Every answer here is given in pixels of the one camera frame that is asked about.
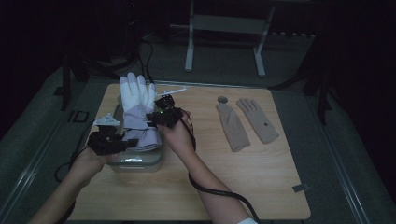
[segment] white stand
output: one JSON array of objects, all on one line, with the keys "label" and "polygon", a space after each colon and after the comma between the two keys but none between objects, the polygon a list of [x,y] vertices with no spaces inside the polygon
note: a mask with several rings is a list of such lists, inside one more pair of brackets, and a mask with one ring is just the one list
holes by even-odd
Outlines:
[{"label": "white stand", "polygon": [[184,67],[186,72],[192,70],[194,30],[209,30],[260,35],[260,43],[257,47],[253,48],[253,53],[258,75],[259,77],[265,77],[264,65],[262,63],[262,47],[265,37],[268,34],[275,7],[271,7],[266,20],[258,20],[194,14],[194,0],[190,0],[190,3],[189,45],[187,46],[186,65]]}]

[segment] wooden board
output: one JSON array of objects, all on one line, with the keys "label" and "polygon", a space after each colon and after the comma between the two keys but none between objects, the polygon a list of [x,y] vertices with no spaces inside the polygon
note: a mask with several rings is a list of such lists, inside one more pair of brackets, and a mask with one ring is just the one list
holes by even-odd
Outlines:
[{"label": "wooden board", "polygon": [[[172,94],[176,106],[191,112],[197,153],[207,166],[234,192],[245,196],[261,219],[307,219],[310,210],[288,141],[284,134],[271,92],[264,89],[186,86]],[[157,92],[181,89],[158,85]],[[120,95],[119,85],[106,90],[97,113],[100,118],[113,113]],[[232,152],[222,130],[217,98],[226,96],[241,119],[250,146]],[[239,98],[255,99],[279,137],[263,144],[253,131],[243,111],[236,105]],[[209,220],[188,173],[165,144],[162,168],[155,173],[117,173],[106,165],[77,199],[71,220]]]}]

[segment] gray glove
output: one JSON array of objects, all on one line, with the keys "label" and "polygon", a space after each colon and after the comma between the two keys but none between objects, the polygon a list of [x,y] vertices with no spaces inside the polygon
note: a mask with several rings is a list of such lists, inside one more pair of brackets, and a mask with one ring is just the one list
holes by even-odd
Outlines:
[{"label": "gray glove", "polygon": [[262,108],[254,100],[241,98],[236,104],[244,111],[254,132],[256,132],[263,143],[270,143],[279,136],[270,120],[265,116]]},{"label": "gray glove", "polygon": [[240,151],[244,147],[250,146],[247,132],[242,126],[241,120],[236,116],[235,111],[226,104],[216,105],[219,111],[222,128],[227,137],[232,151]]}]

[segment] cable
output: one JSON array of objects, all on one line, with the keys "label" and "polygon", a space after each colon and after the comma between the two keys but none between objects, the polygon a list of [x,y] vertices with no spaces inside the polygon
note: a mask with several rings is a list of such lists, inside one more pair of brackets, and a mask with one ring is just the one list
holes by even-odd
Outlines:
[{"label": "cable", "polygon": [[84,139],[85,134],[87,133],[88,129],[91,127],[91,125],[93,124],[94,120],[91,120],[90,122],[88,122],[88,124],[84,127],[81,135],[79,136],[78,139],[78,143],[76,146],[76,149],[74,150],[74,152],[72,153],[72,156],[70,157],[70,161],[65,162],[63,164],[61,164],[60,166],[58,166],[58,168],[55,170],[54,172],[54,178],[56,179],[56,181],[58,181],[59,183],[62,182],[62,179],[59,177],[59,172],[61,171],[62,168],[64,168],[66,165],[69,165],[69,170],[72,167],[74,161],[76,160],[76,158],[85,150],[88,148],[88,146],[85,146],[83,149],[80,149],[80,145],[82,140]]},{"label": "cable", "polygon": [[140,54],[137,55],[137,58],[138,58],[140,64],[142,65],[142,75],[143,75],[143,77],[145,77],[145,69],[146,69],[147,78],[148,78],[149,82],[150,83],[155,83],[154,79],[152,79],[152,77],[151,77],[151,75],[149,73],[149,61],[150,61],[152,53],[154,51],[154,47],[152,47],[152,45],[146,40],[142,40],[142,43],[147,44],[150,47],[150,53],[148,55],[148,59],[146,61],[146,64],[143,63],[143,60],[142,60],[142,57],[140,56]]},{"label": "cable", "polygon": [[[172,106],[169,106],[169,108],[171,109],[172,113],[177,115],[177,112],[174,110],[174,108]],[[191,141],[192,141],[192,146],[193,146],[193,149],[195,151],[196,150],[196,142],[195,142],[195,137],[193,135],[193,127],[192,127],[191,117],[185,110],[181,109],[181,111],[183,111],[185,114],[187,114],[188,119],[190,120],[191,130],[188,127],[188,125],[186,124],[186,122],[182,118],[179,118],[179,120],[184,125],[186,130],[189,132],[189,135],[190,135]],[[210,193],[210,194],[214,194],[214,195],[219,195],[219,196],[224,196],[224,197],[232,197],[232,198],[235,198],[235,199],[241,201],[242,203],[244,203],[248,207],[248,209],[250,210],[251,215],[253,215],[253,218],[255,219],[255,221],[257,223],[261,223],[261,221],[260,221],[259,217],[257,216],[256,211],[254,210],[253,206],[248,201],[248,199],[246,199],[244,196],[242,196],[240,194],[237,194],[237,193],[234,193],[234,192],[230,192],[230,191],[204,188],[204,187],[200,186],[198,183],[196,183],[195,180],[190,176],[190,174],[189,174],[189,180],[190,180],[190,183],[192,184],[193,187],[195,187],[196,189],[198,189],[198,190],[200,190],[202,192]]]}]

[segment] white glove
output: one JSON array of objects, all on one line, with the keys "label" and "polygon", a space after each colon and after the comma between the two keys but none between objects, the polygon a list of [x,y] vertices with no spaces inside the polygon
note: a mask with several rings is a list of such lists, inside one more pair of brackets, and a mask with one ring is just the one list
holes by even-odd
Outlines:
[{"label": "white glove", "polygon": [[147,151],[162,145],[158,129],[148,126],[146,116],[154,111],[155,85],[151,83],[147,89],[143,76],[136,78],[128,73],[127,77],[120,78],[120,95],[126,129],[122,140],[138,139],[137,146],[128,149]]},{"label": "white glove", "polygon": [[146,80],[142,76],[138,76],[136,80],[133,73],[128,73],[128,77],[120,78],[120,95],[124,110],[124,128],[150,128],[146,115],[154,111],[155,85],[151,83],[147,89]]}]

